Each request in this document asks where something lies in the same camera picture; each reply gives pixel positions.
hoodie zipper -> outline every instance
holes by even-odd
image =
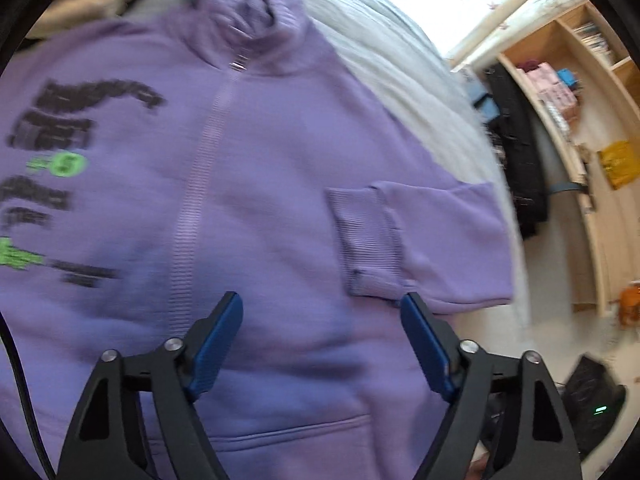
[[[182,337],[192,325],[193,269],[200,234],[202,206],[209,189],[211,170],[225,121],[231,109],[234,90],[242,73],[246,71],[248,61],[247,57],[238,55],[229,64],[231,70],[227,72],[211,107],[187,181],[174,234],[169,296],[170,335]]]

ribbed cuff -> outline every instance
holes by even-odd
[[[401,243],[378,191],[327,189],[326,194],[338,227],[348,293],[402,298]]]

metal screw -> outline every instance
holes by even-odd
[[[110,363],[111,361],[115,361],[118,358],[117,350],[105,350],[102,352],[102,359],[105,363]]]
[[[533,350],[525,352],[524,357],[526,357],[527,361],[535,365],[539,365],[542,362],[542,356]]]
[[[471,339],[465,339],[460,342],[460,349],[468,354],[475,354],[479,348],[478,343],[471,341]]]
[[[180,348],[182,348],[182,345],[183,345],[182,339],[177,337],[172,337],[171,339],[167,339],[164,342],[164,349],[168,350],[169,352],[175,352],[176,350],[179,350]]]

hoodie sleeve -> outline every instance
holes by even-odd
[[[415,291],[437,314],[509,303],[510,247],[492,184],[377,182],[327,197],[351,295],[399,300]]]

bookshelf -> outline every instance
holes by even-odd
[[[583,41],[579,29],[590,23],[605,38],[608,54],[592,50]],[[555,70],[568,68],[581,81],[580,117],[571,122],[568,137],[540,101],[529,78],[516,68],[529,59],[548,62]],[[498,60],[539,115],[570,180],[590,184],[591,196],[575,196],[589,240],[596,307],[604,316],[628,283],[640,278],[640,179],[614,190],[597,152],[617,140],[628,140],[640,154],[640,70],[590,3],[547,23],[501,53]],[[580,145],[587,148],[587,165],[584,150],[578,150]]]

